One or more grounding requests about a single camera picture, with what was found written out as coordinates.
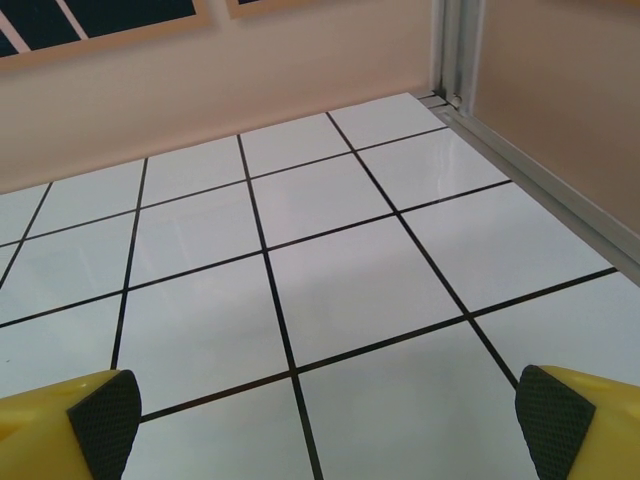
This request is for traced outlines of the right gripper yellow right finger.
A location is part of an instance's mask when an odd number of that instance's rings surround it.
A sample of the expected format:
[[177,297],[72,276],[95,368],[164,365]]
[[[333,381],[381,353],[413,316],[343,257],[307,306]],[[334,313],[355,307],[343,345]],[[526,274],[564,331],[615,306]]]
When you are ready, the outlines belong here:
[[557,366],[528,365],[515,411],[540,479],[637,479],[639,388]]

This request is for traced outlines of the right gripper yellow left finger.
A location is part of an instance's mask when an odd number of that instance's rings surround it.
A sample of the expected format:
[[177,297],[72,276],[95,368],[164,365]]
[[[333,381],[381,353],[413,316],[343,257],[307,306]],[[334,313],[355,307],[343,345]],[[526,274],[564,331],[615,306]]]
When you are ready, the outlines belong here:
[[1,399],[3,479],[120,479],[141,422],[130,370],[105,370]]

